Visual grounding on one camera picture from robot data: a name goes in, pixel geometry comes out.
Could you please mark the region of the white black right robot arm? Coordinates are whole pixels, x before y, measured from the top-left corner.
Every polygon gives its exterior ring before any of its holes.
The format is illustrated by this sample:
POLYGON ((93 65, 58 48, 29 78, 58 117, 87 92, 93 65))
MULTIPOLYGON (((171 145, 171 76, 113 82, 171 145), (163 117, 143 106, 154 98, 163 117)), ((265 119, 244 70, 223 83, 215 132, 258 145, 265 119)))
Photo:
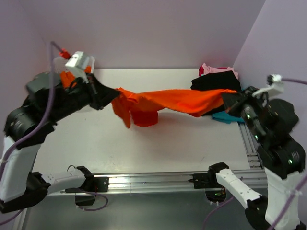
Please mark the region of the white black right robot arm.
POLYGON ((221 95, 227 113, 242 117, 258 143, 268 194, 252 190, 223 162, 209 167, 208 183, 226 188, 256 230, 304 230, 307 226, 298 216, 298 200, 307 180, 303 176, 306 154, 290 135, 299 119, 291 103, 269 96, 267 90, 252 87, 221 95))

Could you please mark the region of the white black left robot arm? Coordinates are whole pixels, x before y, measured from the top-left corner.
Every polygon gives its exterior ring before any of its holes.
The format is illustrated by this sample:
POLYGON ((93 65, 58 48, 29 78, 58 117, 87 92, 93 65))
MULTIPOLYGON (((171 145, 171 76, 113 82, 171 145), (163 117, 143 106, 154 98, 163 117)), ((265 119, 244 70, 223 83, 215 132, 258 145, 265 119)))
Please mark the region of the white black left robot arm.
POLYGON ((4 152, 0 162, 0 210, 10 213, 33 207, 62 190, 93 192, 94 175, 84 166, 55 174, 32 170, 46 137, 58 121, 89 106, 102 110, 119 91, 101 84, 92 73, 64 88, 59 74, 43 72, 26 84, 27 97, 7 116, 4 152))

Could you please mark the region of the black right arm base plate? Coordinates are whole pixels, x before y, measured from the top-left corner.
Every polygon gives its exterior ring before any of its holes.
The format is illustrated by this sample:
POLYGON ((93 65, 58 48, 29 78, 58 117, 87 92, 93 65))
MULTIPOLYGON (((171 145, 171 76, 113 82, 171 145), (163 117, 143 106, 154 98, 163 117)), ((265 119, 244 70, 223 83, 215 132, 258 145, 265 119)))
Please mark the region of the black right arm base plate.
POLYGON ((210 173, 195 173, 189 182, 193 183, 194 189, 221 188, 216 178, 210 173))

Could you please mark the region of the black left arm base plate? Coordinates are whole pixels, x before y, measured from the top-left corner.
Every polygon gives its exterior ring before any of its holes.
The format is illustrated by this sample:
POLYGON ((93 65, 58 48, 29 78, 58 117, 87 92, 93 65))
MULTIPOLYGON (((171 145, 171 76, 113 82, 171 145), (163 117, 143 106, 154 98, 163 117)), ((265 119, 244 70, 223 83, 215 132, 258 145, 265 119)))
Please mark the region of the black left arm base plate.
POLYGON ((93 177, 88 178, 79 188, 69 188, 65 189, 65 193, 78 193, 81 191, 86 192, 107 192, 109 186, 109 178, 108 177, 93 177))

